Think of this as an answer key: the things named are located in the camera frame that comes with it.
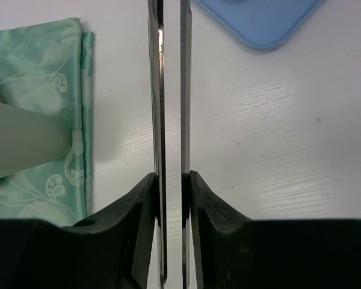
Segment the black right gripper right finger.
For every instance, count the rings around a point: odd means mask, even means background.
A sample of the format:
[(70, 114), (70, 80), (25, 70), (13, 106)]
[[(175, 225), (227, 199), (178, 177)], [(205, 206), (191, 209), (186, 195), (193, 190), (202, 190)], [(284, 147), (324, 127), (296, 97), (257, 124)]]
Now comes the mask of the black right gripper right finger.
[(361, 288), (361, 219), (252, 220), (190, 173), (199, 288)]

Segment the metal tongs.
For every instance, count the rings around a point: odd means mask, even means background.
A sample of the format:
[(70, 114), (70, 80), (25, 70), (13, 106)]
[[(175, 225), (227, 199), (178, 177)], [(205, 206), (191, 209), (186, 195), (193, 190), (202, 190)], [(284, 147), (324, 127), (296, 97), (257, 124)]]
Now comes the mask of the metal tongs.
[[(148, 36), (152, 98), (153, 151), (159, 180), (159, 284), (168, 278), (167, 192), (165, 147), (164, 3), (148, 1)], [(190, 286), (190, 128), (191, 128), (192, 12), (190, 1), (180, 2), (180, 148), (182, 206), (182, 286)]]

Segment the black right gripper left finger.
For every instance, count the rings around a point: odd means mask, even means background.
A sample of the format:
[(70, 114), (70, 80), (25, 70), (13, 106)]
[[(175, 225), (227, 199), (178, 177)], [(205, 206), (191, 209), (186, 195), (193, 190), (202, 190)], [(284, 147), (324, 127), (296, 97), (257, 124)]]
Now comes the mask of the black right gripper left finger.
[(0, 219), (0, 288), (146, 288), (158, 178), (73, 226)]

